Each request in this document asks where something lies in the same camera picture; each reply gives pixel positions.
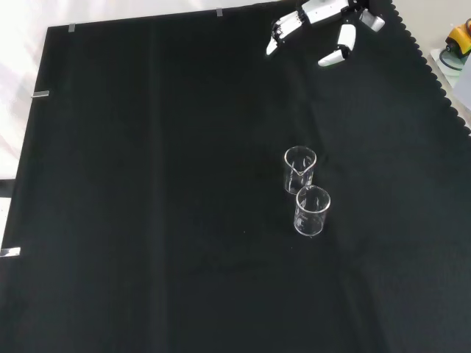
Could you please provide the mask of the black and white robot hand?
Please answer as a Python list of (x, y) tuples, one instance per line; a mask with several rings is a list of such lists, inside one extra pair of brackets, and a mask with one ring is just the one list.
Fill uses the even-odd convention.
[(318, 66), (329, 67), (345, 61), (355, 48), (357, 18), (372, 31), (379, 32), (385, 21), (370, 10), (368, 1), (307, 1), (296, 10), (277, 19), (271, 28), (265, 55), (270, 57), (286, 40), (304, 26), (314, 26), (342, 20), (335, 50), (318, 61)]

